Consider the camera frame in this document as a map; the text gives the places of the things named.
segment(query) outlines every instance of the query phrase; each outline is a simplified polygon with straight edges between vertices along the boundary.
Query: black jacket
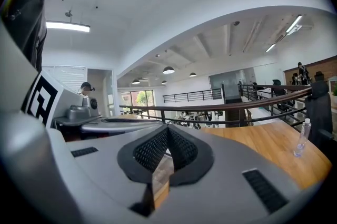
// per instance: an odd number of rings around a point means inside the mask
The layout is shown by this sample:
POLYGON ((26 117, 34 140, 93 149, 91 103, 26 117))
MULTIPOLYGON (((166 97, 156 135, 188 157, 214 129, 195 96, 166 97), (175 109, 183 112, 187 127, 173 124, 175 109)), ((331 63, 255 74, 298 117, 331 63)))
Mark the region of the black jacket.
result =
POLYGON ((47 34, 44 0, 4 0, 1 15, 14 42, 30 63, 40 71, 42 49, 47 34))

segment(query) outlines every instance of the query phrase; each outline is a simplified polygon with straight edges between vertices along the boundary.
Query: black vent slot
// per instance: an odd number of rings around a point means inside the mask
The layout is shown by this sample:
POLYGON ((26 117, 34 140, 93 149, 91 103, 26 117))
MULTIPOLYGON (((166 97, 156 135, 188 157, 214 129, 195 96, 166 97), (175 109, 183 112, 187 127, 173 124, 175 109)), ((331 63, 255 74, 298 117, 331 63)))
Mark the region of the black vent slot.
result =
POLYGON ((97 148, 88 147, 88 148, 72 151, 71 153, 73 154, 73 157, 77 158, 77 157, 81 157, 83 155, 91 154, 97 151, 98 151, 97 148))
POLYGON ((273 213, 287 204, 288 201, 268 182, 259 170, 245 171, 242 174, 269 213, 273 213))

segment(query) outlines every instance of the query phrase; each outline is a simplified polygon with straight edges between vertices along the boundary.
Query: fluorescent light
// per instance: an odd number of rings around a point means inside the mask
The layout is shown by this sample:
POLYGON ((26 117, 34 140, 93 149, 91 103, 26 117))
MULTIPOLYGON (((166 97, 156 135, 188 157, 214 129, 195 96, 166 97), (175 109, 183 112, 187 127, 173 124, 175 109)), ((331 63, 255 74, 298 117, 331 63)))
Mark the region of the fluorescent light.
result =
POLYGON ((64 22, 47 22, 47 28, 68 29, 82 32, 90 32, 90 26, 83 24, 73 24, 64 22))
POLYGON ((267 52, 269 52, 272 48, 274 48, 275 47, 275 43, 273 44, 273 45, 271 45, 270 47, 269 47, 269 49, 268 50, 266 50, 265 52, 267 53, 267 52))
POLYGON ((296 20, 295 20, 295 22, 293 22, 293 24, 288 28, 288 30, 287 31, 285 31, 286 33, 289 33, 290 31, 291 31, 291 29, 299 22, 299 20, 302 18, 302 15, 299 15, 297 18, 296 18, 296 20))

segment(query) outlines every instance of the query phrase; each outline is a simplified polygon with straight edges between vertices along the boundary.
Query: gray machine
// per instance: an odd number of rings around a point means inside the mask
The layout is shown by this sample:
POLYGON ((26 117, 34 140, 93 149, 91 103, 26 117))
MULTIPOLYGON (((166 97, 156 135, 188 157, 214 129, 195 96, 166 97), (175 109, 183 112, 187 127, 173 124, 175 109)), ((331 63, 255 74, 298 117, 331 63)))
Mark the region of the gray machine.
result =
POLYGON ((66 143, 32 116, 1 114, 0 125, 13 182, 57 223, 249 223, 275 214, 284 221, 316 190, 300 194, 247 146, 182 126, 66 143), (175 173, 168 197, 153 210, 152 172, 167 148, 175 173))
POLYGON ((26 113, 38 118, 47 128, 57 128, 64 135, 79 133, 83 139, 162 125, 157 120, 103 118, 98 113, 96 99, 75 93, 45 71, 35 81, 26 113))

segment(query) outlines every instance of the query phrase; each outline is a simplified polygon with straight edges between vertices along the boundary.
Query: metal railing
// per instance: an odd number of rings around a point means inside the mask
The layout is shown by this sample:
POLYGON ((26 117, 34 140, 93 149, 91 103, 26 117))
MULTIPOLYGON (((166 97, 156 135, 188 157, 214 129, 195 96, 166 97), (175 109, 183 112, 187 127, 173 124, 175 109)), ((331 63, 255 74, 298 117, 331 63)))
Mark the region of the metal railing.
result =
POLYGON ((189 93, 164 95, 164 103, 166 102, 181 102, 194 100, 219 100, 222 98, 221 89, 211 89, 204 91, 196 91, 189 93))
MULTIPOLYGON (((121 105, 121 108, 129 108, 130 112, 134 109, 142 110, 142 111, 160 111, 161 116, 147 116, 148 118, 160 119, 164 123, 166 121, 172 122, 186 122, 186 123, 195 123, 195 120, 182 120, 182 119, 173 119, 173 118, 166 118, 165 111, 180 111, 180 112, 212 112, 212 111, 227 111, 227 110, 240 110, 244 111, 245 109, 250 108, 258 108, 264 106, 273 106, 274 104, 286 104, 287 101, 296 100, 302 98, 304 96, 308 96, 311 94, 311 87, 308 86, 296 86, 296 85, 285 85, 285 86, 275 86, 275 85, 242 85, 240 87, 240 92, 243 95, 243 87, 264 87, 264 88, 271 88, 276 90, 288 90, 291 93, 285 95, 276 95, 272 98, 263 98, 260 100, 250 101, 250 102, 241 102, 241 103, 231 103, 231 104, 221 104, 221 105, 205 105, 205 106, 182 106, 182 107, 173 107, 173 106, 151 106, 151 107, 142 107, 142 106, 126 106, 121 105)), ((292 108, 290 111, 282 111, 280 114, 275 114, 271 112, 271 116, 257 118, 257 119, 246 119, 243 116, 245 113, 240 112, 239 120, 232 120, 232 121, 213 121, 212 123, 215 124, 239 124, 239 126, 245 126, 251 122, 259 122, 265 121, 270 119, 282 118, 289 115, 294 115, 299 112, 303 112, 306 108, 302 109, 295 109, 292 108)), ((209 124, 210 121, 197 121, 197 123, 205 123, 209 124)))
MULTIPOLYGON (((239 85, 239 87, 240 87, 241 95, 245 96, 248 100, 251 100, 251 101, 256 101, 258 99, 270 99, 276 96, 287 95, 288 92, 292 93, 297 90, 305 90, 308 88, 307 86, 298 86, 298 85, 260 86, 260 85, 250 85, 250 84, 249 85, 247 84, 239 85), (270 92, 264 91, 264 89, 267 89, 267 88, 270 88, 271 91, 270 92), (263 96, 261 95, 261 93, 268 94, 270 97, 263 96)), ((306 112, 305 112, 306 108, 297 109, 295 107, 295 101, 293 100, 287 100, 287 101, 277 103, 277 106, 275 106, 275 104, 269 105, 269 106, 263 106, 263 108, 267 110, 268 112, 270 112, 271 116, 282 114, 284 117, 282 116, 280 117, 280 119, 285 121, 286 123, 289 123, 286 120, 286 117, 287 116, 290 117, 292 120, 296 121, 296 123, 290 124, 290 126, 292 127, 301 125, 304 122, 304 120, 300 120, 299 118, 295 117, 294 114, 292 113, 288 114, 287 111, 297 111, 297 113, 302 113, 306 115, 306 112)))

